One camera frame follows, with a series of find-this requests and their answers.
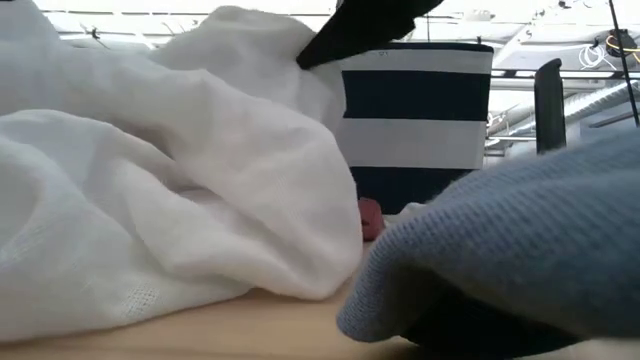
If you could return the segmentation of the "large white towel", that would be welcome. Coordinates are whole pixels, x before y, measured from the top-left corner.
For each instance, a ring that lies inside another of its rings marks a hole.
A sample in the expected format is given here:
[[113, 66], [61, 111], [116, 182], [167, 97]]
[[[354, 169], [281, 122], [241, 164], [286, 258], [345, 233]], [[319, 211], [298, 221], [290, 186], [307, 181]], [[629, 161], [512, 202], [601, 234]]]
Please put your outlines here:
[[313, 35], [223, 6], [146, 53], [77, 48], [0, 4], [0, 343], [334, 294], [362, 235], [340, 69], [296, 63]]

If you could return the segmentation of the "dark red garment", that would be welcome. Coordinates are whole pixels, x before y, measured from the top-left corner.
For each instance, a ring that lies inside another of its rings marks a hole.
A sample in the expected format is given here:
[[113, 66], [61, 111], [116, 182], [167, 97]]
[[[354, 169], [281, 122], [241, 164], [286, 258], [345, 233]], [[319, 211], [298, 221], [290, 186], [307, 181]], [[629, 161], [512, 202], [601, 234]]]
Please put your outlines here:
[[381, 206], [373, 199], [361, 197], [358, 199], [358, 207], [363, 241], [372, 242], [386, 227]]

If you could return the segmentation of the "navy white striped fabric basket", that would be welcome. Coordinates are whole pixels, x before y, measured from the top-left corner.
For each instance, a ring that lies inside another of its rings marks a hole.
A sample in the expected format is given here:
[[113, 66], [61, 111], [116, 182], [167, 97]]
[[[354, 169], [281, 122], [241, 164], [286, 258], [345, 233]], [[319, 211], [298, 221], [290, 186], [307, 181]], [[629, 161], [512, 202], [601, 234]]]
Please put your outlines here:
[[342, 61], [336, 138], [359, 196], [397, 214], [482, 167], [493, 54], [479, 44], [396, 42]]

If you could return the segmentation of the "large blue knit sock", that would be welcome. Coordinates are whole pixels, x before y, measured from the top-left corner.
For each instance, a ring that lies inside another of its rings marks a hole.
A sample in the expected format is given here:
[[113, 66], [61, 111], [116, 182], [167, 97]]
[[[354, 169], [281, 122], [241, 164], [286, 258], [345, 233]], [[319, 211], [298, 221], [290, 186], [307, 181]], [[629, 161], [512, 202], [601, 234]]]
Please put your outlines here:
[[454, 360], [640, 340], [640, 129], [452, 183], [373, 243], [337, 326]]

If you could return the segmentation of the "thin black slanted rod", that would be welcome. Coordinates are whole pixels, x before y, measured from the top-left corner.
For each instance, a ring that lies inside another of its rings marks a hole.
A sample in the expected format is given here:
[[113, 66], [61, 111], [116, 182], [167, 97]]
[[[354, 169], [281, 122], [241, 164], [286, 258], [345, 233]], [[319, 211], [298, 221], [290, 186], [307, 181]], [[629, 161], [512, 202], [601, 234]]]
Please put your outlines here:
[[619, 23], [618, 23], [618, 20], [617, 20], [617, 15], [616, 15], [616, 11], [615, 11], [615, 6], [614, 6], [614, 3], [613, 3], [613, 0], [608, 0], [608, 5], [609, 5], [609, 9], [610, 9], [613, 25], [614, 25], [614, 33], [615, 33], [615, 38], [617, 40], [618, 51], [619, 51], [620, 56], [621, 56], [623, 74], [624, 74], [624, 79], [625, 79], [625, 82], [626, 82], [627, 92], [628, 92], [628, 95], [629, 95], [629, 101], [630, 101], [630, 105], [631, 105], [632, 115], [633, 115], [633, 118], [634, 118], [634, 124], [635, 124], [636, 128], [640, 128], [640, 114], [638, 113], [637, 106], [636, 106], [635, 95], [634, 95], [634, 91], [633, 91], [633, 86], [631, 84], [631, 78], [630, 78], [628, 65], [627, 65], [627, 61], [626, 61], [626, 53], [625, 53], [624, 45], [623, 45], [623, 42], [622, 42], [622, 36], [621, 36], [622, 34], [621, 34], [621, 30], [620, 30]]

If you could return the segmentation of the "black upright post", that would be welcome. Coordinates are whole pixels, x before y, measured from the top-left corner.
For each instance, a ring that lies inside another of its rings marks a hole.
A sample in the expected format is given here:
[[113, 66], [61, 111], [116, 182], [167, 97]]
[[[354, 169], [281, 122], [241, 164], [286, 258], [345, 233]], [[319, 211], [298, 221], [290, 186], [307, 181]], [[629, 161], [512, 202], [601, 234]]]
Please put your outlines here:
[[534, 76], [536, 151], [543, 154], [566, 146], [562, 61], [553, 59]]

